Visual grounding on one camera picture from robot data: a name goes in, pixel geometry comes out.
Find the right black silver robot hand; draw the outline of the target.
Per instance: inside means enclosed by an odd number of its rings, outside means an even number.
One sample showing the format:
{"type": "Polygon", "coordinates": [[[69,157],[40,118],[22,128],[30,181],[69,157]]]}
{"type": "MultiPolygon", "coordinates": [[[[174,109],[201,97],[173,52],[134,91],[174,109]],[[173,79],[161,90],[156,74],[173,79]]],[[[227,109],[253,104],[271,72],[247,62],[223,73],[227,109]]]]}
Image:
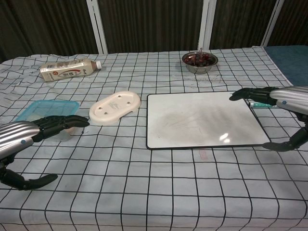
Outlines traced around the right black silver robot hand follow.
{"type": "Polygon", "coordinates": [[[234,92],[229,100],[250,99],[258,103],[277,106],[292,112],[305,126],[298,130],[289,141],[282,143],[267,142],[262,147],[277,152],[287,152],[299,148],[308,142],[308,88],[307,86],[290,86],[284,88],[243,88],[234,92]]]}

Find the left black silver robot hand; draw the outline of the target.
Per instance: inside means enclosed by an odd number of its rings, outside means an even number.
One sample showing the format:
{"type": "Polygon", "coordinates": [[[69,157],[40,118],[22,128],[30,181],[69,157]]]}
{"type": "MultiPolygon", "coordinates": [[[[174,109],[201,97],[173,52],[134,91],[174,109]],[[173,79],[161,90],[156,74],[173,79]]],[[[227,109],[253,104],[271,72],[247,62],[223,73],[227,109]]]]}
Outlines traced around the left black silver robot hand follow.
{"type": "Polygon", "coordinates": [[[53,182],[56,174],[48,174],[39,179],[25,180],[7,168],[22,150],[70,128],[89,126],[88,119],[78,115],[52,115],[35,121],[15,121],[0,127],[0,182],[18,190],[34,190],[53,182]]]}

